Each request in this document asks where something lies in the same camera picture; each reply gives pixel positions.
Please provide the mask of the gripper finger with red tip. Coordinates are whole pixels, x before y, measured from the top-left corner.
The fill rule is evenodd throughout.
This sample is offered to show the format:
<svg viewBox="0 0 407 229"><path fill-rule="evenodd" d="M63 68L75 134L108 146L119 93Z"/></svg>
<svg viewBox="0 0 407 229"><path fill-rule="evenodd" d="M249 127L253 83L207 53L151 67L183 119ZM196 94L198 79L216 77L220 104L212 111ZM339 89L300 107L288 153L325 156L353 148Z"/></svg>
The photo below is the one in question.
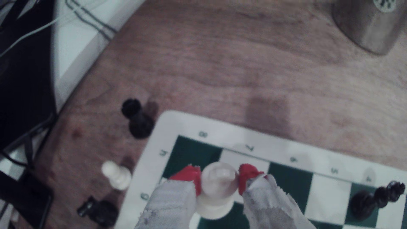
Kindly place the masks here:
<svg viewBox="0 0 407 229"><path fill-rule="evenodd" d="M136 229L189 229L201 194L201 168L187 165L153 191Z"/></svg>
<svg viewBox="0 0 407 229"><path fill-rule="evenodd" d="M277 185L272 174L251 164L241 164L238 174L238 192L251 229L315 228L292 196Z"/></svg>

